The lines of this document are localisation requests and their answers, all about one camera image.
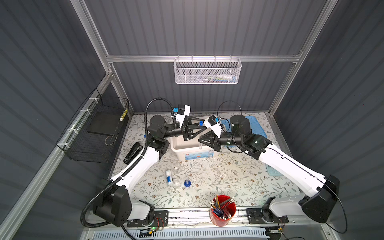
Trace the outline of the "clear glass flask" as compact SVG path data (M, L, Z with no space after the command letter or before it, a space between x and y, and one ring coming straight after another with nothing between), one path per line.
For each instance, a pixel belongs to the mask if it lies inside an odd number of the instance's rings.
M171 170L172 170L173 175L177 175L177 174L179 174L179 173L181 172L181 170L182 170L181 163L180 163L180 162L174 162L174 163L172 163L172 168L171 168Z

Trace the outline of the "blue bottle cap piece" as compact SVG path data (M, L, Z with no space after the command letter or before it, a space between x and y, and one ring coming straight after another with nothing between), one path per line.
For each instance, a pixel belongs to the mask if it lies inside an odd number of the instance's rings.
M184 181L184 186L185 186L186 188L190 187L191 184L192 184L192 182L191 182L190 180L185 180L185 181Z

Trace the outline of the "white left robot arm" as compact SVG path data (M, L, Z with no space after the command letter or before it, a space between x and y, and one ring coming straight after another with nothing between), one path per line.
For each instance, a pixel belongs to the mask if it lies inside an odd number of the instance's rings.
M122 227L128 221L141 221L150 225L155 218L153 205L132 202L130 194L142 176L159 162L170 145L168 139L182 136L185 141L196 138L208 128L205 119L192 117L190 106L171 107L172 123L160 115L150 120L144 114L145 143L136 142L126 157L126 167L110 178L84 207L80 222L86 228L99 228L109 224Z

